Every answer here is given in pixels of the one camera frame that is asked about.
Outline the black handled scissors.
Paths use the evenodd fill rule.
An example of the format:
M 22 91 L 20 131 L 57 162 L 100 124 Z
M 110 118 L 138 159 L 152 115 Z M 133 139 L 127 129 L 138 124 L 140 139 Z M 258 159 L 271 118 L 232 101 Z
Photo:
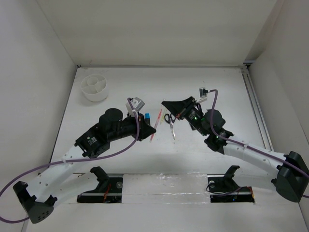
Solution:
M 175 140 L 175 130 L 174 130 L 174 122 L 176 121 L 175 116 L 173 114 L 165 114 L 164 115 L 164 120 L 169 124 L 172 138 Z

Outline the blue black highlighter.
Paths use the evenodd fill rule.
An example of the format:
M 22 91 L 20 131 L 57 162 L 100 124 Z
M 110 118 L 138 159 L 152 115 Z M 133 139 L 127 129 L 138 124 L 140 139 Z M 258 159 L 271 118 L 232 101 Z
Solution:
M 151 125 L 150 114 L 145 113 L 144 118 L 145 118 L 145 122 L 150 126 Z

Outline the yellow green pen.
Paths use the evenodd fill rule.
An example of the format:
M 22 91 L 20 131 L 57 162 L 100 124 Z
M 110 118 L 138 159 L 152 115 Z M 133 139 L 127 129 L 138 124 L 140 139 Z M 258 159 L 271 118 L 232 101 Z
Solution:
M 160 119 L 160 124 L 163 123 L 166 113 L 167 113 L 167 109 L 166 109 L 166 107 L 163 107 L 162 116 L 161 116 L 161 119 Z

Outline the pink red pen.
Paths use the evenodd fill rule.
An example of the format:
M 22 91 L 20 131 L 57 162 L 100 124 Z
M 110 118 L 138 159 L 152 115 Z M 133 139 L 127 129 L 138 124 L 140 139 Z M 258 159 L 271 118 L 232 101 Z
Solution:
M 154 128 L 155 128 L 155 129 L 157 128 L 157 126 L 158 126 L 158 124 L 159 124 L 159 121 L 160 121 L 160 119 L 161 119 L 162 111 L 163 111 L 163 107 L 161 107 L 161 109 L 160 109 L 160 111 L 159 111 L 157 120 L 156 120 L 155 125 L 154 125 Z M 155 135 L 155 133 L 151 135 L 150 143 L 152 142 L 152 140 L 153 140 L 153 138 L 154 138 L 154 135 Z

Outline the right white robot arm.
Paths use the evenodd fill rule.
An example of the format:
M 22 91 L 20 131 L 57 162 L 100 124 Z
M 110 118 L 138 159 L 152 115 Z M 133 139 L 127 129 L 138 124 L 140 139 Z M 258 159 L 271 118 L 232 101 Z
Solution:
M 305 196 L 309 169 L 300 154 L 263 149 L 237 138 L 224 129 L 225 120 L 218 110 L 211 108 L 204 113 L 193 97 L 183 101 L 163 101 L 162 105 L 177 120 L 187 120 L 196 131 L 206 136 L 204 142 L 210 150 L 238 158 L 266 172 L 265 177 L 245 175 L 240 173 L 239 166 L 231 166 L 220 181 L 215 182 L 221 193 L 233 192 L 253 182 L 254 186 L 274 190 L 291 202 L 298 203 Z

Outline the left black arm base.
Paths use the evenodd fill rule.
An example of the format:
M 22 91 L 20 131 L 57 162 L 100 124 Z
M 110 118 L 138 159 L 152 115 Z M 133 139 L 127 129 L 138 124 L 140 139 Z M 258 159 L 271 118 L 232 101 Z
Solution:
M 78 203 L 121 203 L 123 175 L 108 175 L 101 167 L 93 167 L 90 172 L 96 176 L 96 188 L 77 196 Z

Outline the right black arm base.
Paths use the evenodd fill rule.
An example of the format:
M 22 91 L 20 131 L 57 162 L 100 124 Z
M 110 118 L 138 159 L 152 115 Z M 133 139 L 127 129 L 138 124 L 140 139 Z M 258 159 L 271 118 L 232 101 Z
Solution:
M 211 203 L 255 203 L 252 187 L 240 187 L 233 179 L 239 168 L 232 165 L 224 174 L 207 175 Z

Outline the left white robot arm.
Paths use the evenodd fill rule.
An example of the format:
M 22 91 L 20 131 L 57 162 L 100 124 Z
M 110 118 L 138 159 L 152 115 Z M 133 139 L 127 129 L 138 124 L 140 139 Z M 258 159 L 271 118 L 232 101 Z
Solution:
M 68 178 L 87 161 L 106 152 L 112 141 L 129 136 L 135 141 L 142 141 L 155 132 L 143 114 L 136 112 L 124 118 L 119 109 L 106 110 L 98 123 L 75 141 L 60 164 L 51 165 L 27 183 L 18 181 L 14 184 L 13 190 L 29 220 L 33 224 L 42 222 L 56 206 L 74 195 L 89 190 L 106 191 L 110 179 L 101 167 L 93 167 L 75 180 Z

